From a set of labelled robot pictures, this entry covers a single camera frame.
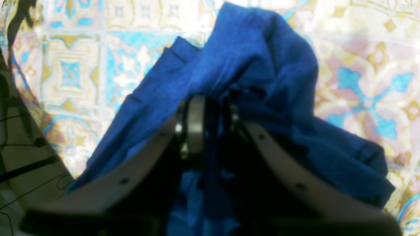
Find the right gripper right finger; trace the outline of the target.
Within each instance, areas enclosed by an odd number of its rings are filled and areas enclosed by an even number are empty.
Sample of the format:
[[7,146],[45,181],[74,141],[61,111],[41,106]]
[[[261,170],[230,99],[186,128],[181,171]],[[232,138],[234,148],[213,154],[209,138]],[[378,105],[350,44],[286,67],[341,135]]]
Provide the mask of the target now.
[[351,198],[293,160],[260,125],[223,103],[233,141],[227,161],[238,167],[246,208],[239,217],[249,236],[401,236],[378,208]]

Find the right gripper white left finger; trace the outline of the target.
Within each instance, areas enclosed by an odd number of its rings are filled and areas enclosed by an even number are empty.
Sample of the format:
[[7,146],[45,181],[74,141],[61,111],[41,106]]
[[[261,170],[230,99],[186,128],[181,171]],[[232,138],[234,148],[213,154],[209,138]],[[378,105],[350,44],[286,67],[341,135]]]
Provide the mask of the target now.
[[207,99],[195,95],[130,160],[51,203],[30,209],[21,231],[34,236],[161,236],[185,169],[205,168]]

